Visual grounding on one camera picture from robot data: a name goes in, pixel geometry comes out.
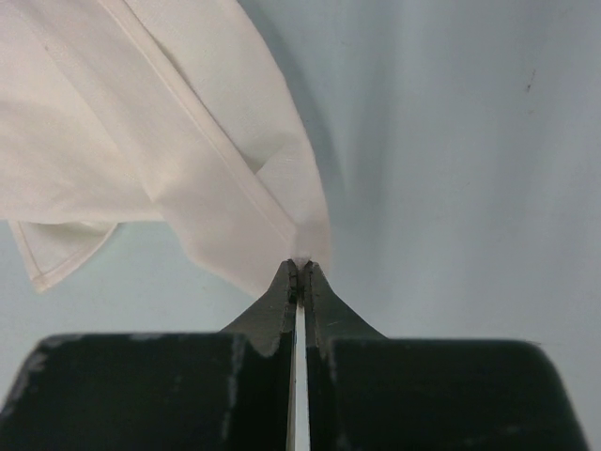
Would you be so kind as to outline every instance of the cream fabric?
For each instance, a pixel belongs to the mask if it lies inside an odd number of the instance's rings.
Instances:
[[[38,289],[128,221],[253,295],[328,266],[313,151],[234,0],[0,2],[0,64],[0,219]]]

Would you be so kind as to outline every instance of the white table surface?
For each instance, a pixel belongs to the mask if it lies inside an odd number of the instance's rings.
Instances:
[[[331,210],[331,283],[390,336],[535,341],[601,449],[601,2],[240,0]],[[38,295],[0,224],[0,394],[42,337],[218,330],[251,300],[166,225]]]

